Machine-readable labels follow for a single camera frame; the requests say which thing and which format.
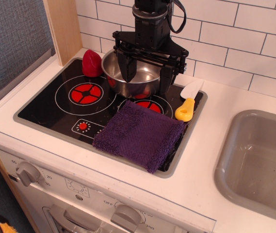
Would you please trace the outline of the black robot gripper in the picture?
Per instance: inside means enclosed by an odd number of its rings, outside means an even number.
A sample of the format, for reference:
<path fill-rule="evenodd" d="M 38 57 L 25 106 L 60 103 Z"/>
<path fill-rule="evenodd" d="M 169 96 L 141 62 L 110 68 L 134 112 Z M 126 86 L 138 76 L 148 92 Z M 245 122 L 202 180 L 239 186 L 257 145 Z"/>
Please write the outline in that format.
<path fill-rule="evenodd" d="M 137 72 L 137 62 L 141 61 L 160 67 L 160 94 L 168 92 L 176 74 L 184 73 L 185 59 L 189 52 L 176 44 L 170 33 L 180 33 L 186 24 L 184 14 L 181 26 L 172 26 L 171 11 L 133 11 L 135 31 L 115 31 L 114 50 L 119 69 L 125 82 L 130 83 Z"/>

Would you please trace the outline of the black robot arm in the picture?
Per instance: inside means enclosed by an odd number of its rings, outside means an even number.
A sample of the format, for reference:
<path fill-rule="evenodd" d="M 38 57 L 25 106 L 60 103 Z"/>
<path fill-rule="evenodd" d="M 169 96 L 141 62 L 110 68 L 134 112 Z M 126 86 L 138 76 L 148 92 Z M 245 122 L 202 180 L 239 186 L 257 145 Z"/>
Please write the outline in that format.
<path fill-rule="evenodd" d="M 135 30 L 113 33 L 114 50 L 122 78 L 126 82 L 134 78 L 138 62 L 160 68 L 161 94 L 169 90 L 178 74 L 184 73 L 189 52 L 176 44 L 170 33 L 180 33 L 187 17 L 183 17 L 179 29 L 175 30 L 171 23 L 173 5 L 185 11 L 178 0 L 136 0 L 132 7 Z"/>

